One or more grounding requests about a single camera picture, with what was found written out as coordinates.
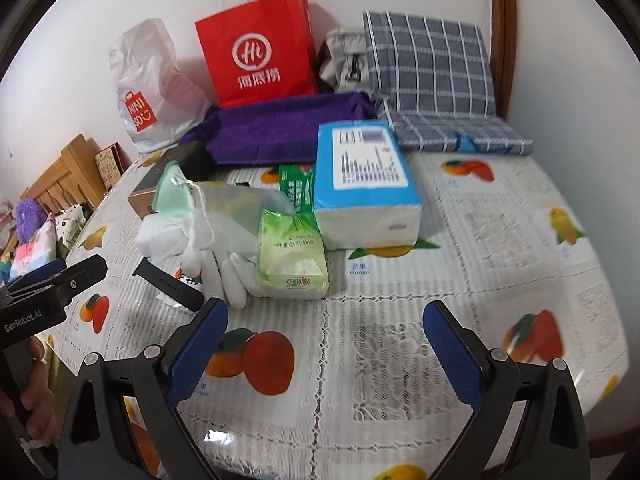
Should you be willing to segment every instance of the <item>green package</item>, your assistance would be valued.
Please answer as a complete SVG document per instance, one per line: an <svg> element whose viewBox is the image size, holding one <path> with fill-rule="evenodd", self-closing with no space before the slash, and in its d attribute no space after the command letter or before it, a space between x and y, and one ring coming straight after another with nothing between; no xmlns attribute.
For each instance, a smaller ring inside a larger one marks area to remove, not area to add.
<svg viewBox="0 0 640 480"><path fill-rule="evenodd" d="M314 300L324 296L329 275L313 213L262 212L258 274L279 297Z"/></svg>
<svg viewBox="0 0 640 480"><path fill-rule="evenodd" d="M296 209L296 213L312 213L314 210L315 164L281 164L278 169L280 191Z"/></svg>

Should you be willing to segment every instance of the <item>tissue pack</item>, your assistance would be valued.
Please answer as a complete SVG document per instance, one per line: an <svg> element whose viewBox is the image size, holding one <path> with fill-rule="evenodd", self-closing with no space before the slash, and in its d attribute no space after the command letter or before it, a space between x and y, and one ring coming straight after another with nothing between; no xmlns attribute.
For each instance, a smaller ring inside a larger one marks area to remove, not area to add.
<svg viewBox="0 0 640 480"><path fill-rule="evenodd" d="M329 250L415 244L422 204L385 123L321 124L314 212Z"/></svg>

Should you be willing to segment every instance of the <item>dark cardboard box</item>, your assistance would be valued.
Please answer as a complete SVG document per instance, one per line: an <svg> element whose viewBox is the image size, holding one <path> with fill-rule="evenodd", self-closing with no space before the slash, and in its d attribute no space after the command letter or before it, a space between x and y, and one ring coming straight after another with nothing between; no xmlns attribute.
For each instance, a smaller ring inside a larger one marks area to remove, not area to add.
<svg viewBox="0 0 640 480"><path fill-rule="evenodd" d="M156 194L156 186L171 160L176 160L184 176L194 182L210 180L215 169L211 156L197 140L166 150L129 195L129 203L140 218L155 213L151 209L151 203Z"/></svg>

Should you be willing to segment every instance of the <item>purple plush toy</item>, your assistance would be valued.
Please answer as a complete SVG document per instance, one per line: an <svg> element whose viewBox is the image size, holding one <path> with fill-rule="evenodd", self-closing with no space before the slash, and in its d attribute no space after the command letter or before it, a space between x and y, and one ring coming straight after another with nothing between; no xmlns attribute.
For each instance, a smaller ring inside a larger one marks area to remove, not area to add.
<svg viewBox="0 0 640 480"><path fill-rule="evenodd" d="M15 206L15 225L18 233L18 241L25 244L34 232L40 229L47 221L47 214L33 198L23 198Z"/></svg>

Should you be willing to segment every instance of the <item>wall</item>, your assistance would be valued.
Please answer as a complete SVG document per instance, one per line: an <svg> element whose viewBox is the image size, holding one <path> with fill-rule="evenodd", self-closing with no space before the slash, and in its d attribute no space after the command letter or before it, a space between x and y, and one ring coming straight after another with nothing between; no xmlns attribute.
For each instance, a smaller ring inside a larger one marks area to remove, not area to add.
<svg viewBox="0 0 640 480"><path fill-rule="evenodd" d="M490 0L310 0L316 41L340 25L362 26L362 10L399 10L477 23L490 44ZM212 96L193 23L221 0L58 0L28 37L0 83L0 189L15 200L78 132L100 147L123 130L107 50L136 23L160 16L181 68Z"/></svg>
<svg viewBox="0 0 640 480"><path fill-rule="evenodd" d="M584 224L630 351L622 384L587 417L591 436L640 425L640 62L594 0L518 0L510 123Z"/></svg>

